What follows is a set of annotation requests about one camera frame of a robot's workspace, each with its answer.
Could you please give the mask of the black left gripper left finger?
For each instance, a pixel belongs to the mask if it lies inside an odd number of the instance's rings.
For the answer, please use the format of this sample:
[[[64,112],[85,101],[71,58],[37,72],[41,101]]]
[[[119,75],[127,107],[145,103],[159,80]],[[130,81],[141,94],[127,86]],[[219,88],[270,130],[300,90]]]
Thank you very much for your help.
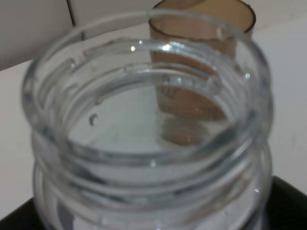
[[[0,220],[0,230],[37,230],[38,215],[33,198]]]

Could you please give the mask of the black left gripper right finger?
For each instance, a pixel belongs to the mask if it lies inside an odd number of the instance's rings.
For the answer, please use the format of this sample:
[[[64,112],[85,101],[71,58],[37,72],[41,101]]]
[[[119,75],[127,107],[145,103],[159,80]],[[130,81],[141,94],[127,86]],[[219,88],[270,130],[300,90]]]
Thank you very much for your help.
[[[275,176],[268,201],[271,230],[307,230],[307,196]]]

